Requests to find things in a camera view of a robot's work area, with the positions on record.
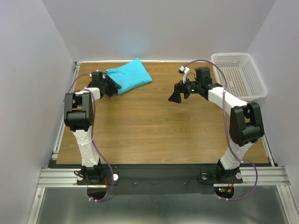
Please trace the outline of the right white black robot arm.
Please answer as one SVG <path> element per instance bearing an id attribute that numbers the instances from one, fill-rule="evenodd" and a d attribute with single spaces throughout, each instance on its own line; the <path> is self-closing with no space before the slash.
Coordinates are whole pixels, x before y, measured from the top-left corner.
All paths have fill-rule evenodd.
<path id="1" fill-rule="evenodd" d="M 199 94 L 223 111 L 228 148 L 216 165 L 214 178 L 227 181 L 235 177 L 248 149 L 264 135 L 261 109 L 257 103 L 248 103 L 230 94 L 219 83 L 213 83 L 210 69 L 198 67 L 195 80 L 189 80 L 189 68 L 180 67 L 183 78 L 174 85 L 168 101 L 180 104 L 191 94 Z"/>

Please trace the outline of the white plastic basket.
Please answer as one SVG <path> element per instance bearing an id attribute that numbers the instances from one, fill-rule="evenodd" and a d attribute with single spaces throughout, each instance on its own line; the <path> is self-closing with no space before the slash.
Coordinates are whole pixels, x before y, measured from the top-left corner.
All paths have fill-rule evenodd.
<path id="1" fill-rule="evenodd" d="M 250 54 L 218 53 L 211 56 L 211 61 L 218 66 L 213 68 L 216 81 L 225 85 L 221 70 L 232 95 L 247 102 L 267 96 L 266 86 Z"/>

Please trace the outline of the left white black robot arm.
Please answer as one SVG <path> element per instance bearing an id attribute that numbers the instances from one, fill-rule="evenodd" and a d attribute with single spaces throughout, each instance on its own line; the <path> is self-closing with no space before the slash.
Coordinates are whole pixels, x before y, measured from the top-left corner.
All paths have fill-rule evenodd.
<path id="1" fill-rule="evenodd" d="M 70 87 L 64 97 L 64 124 L 75 136 L 81 155 L 81 168 L 74 172 L 80 185 L 107 183 L 93 140 L 96 101 L 104 95 L 116 94 L 121 87 L 101 70 L 91 72 L 88 77 L 91 78 L 88 86 L 74 91 Z"/>

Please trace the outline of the turquoise t shirt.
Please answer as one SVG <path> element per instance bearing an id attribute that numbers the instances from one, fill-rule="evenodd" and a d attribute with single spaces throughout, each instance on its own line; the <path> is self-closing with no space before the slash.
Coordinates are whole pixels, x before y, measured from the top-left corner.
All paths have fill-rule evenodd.
<path id="1" fill-rule="evenodd" d="M 139 58 L 119 68 L 107 69 L 105 72 L 120 86 L 117 89 L 118 95 L 153 81 Z"/>

